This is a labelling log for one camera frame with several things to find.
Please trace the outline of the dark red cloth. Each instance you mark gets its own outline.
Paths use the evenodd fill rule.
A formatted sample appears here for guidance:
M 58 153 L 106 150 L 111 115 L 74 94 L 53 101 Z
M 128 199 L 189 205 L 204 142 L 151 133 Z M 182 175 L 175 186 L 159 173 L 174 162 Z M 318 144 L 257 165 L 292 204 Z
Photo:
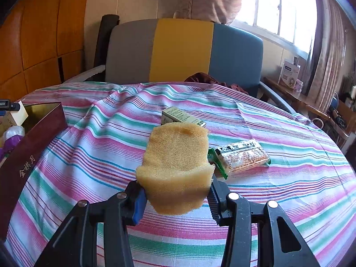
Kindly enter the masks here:
M 241 88 L 237 84 L 226 84 L 225 82 L 219 82 L 214 79 L 212 76 L 205 74 L 203 72 L 197 72 L 194 75 L 189 76 L 184 80 L 184 82 L 192 82 L 192 83 L 205 83 L 205 84 L 217 84 L 220 86 L 224 86 L 230 89 L 234 89 L 236 91 L 248 94 L 243 88 Z

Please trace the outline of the yellow sponge block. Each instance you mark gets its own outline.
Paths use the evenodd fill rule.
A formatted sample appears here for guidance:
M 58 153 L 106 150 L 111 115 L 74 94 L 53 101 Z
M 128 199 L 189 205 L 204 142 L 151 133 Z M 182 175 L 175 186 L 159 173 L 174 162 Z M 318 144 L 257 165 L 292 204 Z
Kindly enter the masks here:
M 136 179 L 157 213 L 181 215 L 202 206 L 215 169 L 208 162 L 208 134 L 183 122 L 152 130 Z

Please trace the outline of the wooden wardrobe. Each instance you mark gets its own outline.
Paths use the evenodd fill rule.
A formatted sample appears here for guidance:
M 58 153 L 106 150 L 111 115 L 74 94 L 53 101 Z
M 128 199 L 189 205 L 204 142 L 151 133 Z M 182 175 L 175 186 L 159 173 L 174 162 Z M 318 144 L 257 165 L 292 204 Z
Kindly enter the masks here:
M 1 23 L 1 98 L 15 101 L 85 68 L 86 0 L 18 0 Z

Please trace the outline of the small green white box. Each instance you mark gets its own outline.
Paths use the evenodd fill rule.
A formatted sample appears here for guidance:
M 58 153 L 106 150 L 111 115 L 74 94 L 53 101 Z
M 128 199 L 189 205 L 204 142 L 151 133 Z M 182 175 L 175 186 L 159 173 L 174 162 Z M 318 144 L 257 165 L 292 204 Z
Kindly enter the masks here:
M 177 107 L 169 107 L 162 111 L 160 124 L 164 125 L 172 122 L 193 123 L 201 127 L 206 127 L 206 122 L 178 109 Z

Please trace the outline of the black rolled mat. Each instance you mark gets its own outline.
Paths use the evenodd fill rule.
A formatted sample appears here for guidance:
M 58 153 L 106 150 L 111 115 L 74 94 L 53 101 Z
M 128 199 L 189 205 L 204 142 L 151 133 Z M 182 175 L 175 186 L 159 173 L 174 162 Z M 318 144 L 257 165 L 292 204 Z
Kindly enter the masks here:
M 112 30 L 119 25 L 119 23 L 120 17 L 117 14 L 105 14 L 102 16 L 95 48 L 95 57 L 93 61 L 94 68 L 106 64 L 110 36 Z

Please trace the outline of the white plastic-wrapped bundle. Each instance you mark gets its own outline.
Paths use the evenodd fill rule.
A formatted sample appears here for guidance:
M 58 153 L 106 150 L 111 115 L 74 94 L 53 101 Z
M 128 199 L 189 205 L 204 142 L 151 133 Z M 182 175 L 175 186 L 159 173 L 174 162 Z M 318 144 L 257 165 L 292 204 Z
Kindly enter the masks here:
M 25 136 L 25 129 L 20 125 L 8 128 L 2 135 L 3 141 L 21 140 Z

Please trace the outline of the purple snack packet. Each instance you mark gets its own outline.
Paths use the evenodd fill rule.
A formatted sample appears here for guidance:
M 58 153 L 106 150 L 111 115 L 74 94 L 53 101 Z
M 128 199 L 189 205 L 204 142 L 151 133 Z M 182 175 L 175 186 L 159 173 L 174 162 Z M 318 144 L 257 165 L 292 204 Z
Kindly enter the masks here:
M 1 146 L 0 160 L 3 160 L 4 157 L 8 156 L 22 140 L 22 138 L 23 136 L 20 135 L 15 135 L 7 139 L 5 138 L 5 136 L 2 136 L 1 139 L 3 146 Z

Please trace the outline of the striped bedsheet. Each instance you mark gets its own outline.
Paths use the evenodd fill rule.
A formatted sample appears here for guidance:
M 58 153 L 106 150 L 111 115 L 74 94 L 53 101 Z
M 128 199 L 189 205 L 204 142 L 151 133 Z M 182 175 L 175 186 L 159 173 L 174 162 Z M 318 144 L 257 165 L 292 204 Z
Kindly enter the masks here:
M 183 138 L 162 133 L 159 165 L 190 169 L 209 148 L 256 140 L 270 162 L 228 177 L 251 202 L 276 201 L 321 266 L 355 256 L 355 172 L 339 147 L 300 114 L 244 93 L 199 83 L 65 83 L 23 97 L 26 105 L 61 103 L 67 129 L 31 171 L 14 208 L 4 246 L 18 266 L 33 266 L 77 201 L 104 201 L 136 179 L 162 112 L 176 107 L 203 120 Z

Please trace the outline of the gold tin box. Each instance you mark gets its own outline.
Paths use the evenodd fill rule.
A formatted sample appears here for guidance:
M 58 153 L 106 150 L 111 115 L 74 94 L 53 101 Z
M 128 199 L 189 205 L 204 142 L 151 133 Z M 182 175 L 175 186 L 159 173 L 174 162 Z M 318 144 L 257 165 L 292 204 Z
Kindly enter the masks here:
M 62 104 L 26 105 L 25 136 L 1 166 L 1 240 L 7 238 L 8 225 L 22 189 L 45 148 L 67 128 Z

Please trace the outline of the white carton box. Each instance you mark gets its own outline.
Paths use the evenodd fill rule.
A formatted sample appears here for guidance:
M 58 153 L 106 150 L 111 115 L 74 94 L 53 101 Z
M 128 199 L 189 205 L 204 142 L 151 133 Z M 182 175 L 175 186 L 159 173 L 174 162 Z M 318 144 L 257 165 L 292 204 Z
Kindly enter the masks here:
M 1 116 L 1 132 L 0 134 L 8 130 L 12 126 L 21 126 L 27 119 L 28 113 L 25 109 L 19 111 L 8 111 L 5 116 Z

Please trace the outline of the white box on table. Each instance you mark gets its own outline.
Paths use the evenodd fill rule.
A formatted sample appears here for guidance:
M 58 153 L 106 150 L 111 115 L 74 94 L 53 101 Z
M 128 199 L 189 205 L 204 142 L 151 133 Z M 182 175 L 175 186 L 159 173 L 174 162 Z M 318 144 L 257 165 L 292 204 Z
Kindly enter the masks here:
M 300 68 L 299 65 L 294 65 L 293 63 L 284 60 L 277 83 L 289 89 L 294 89 Z

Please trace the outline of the wooden side table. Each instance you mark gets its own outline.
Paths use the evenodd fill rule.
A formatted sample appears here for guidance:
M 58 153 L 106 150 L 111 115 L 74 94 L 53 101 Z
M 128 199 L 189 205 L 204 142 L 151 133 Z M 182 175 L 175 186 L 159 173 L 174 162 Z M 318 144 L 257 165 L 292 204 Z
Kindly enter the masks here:
M 280 94 L 290 106 L 300 114 L 306 117 L 321 119 L 324 123 L 324 129 L 335 133 L 336 141 L 339 147 L 348 149 L 355 142 L 355 112 L 347 108 L 343 102 L 339 102 L 336 111 L 327 112 L 320 111 L 311 99 L 305 95 L 291 90 L 286 86 L 282 86 L 277 82 L 264 77 L 263 82 Z M 334 113 L 341 115 L 346 120 L 345 128 L 340 127 L 334 120 Z

